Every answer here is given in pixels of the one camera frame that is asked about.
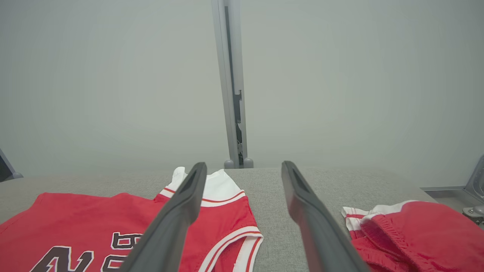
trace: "jersey armhole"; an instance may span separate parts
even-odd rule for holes
[[[221,264],[219,261],[220,255],[222,253],[225,254],[225,249],[228,246],[236,242],[240,243],[240,240],[243,240],[240,248],[237,248],[238,250],[231,250],[230,254],[232,256],[226,258],[231,261]],[[224,267],[223,271],[252,272],[254,260],[262,240],[263,236],[256,226],[239,228],[223,237],[209,251],[198,272],[212,272],[217,262],[217,266]]]

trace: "white wall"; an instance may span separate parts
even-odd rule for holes
[[[223,167],[210,1],[2,1],[0,148],[24,176]]]
[[[484,153],[484,1],[242,1],[256,167],[464,185]]]

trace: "red basketball jersey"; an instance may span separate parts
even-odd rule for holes
[[[40,194],[0,225],[5,272],[116,271],[186,177],[184,167],[155,199]],[[200,214],[189,227],[181,272],[250,272],[262,235],[245,192],[222,170],[207,176]]]

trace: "gray fabric surface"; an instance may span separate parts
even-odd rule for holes
[[[300,171],[346,234],[348,231],[340,214],[343,206],[369,210],[377,204],[392,205],[409,199],[435,202],[411,182],[381,170],[302,167]],[[226,172],[245,190],[264,235],[254,271],[308,271],[299,228],[287,212],[281,170],[254,168],[227,169]],[[28,209],[43,192],[92,196],[114,196],[127,192],[153,199],[171,182],[171,176],[172,172],[142,172],[110,176],[35,177],[1,182],[0,223]]]

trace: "black lettering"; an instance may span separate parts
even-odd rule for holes
[[[113,239],[111,243],[112,249],[132,249],[138,243],[142,234],[131,233],[121,235],[119,232],[113,232]]]
[[[32,268],[30,272],[47,272],[53,266],[57,272],[85,272],[94,259],[93,251],[84,251],[79,257],[78,264],[74,270],[71,269],[71,247],[54,246],[44,257]]]
[[[103,267],[101,272],[113,272],[116,271],[121,266],[121,263],[124,262],[124,259],[127,256],[122,255],[108,255],[104,258]]]

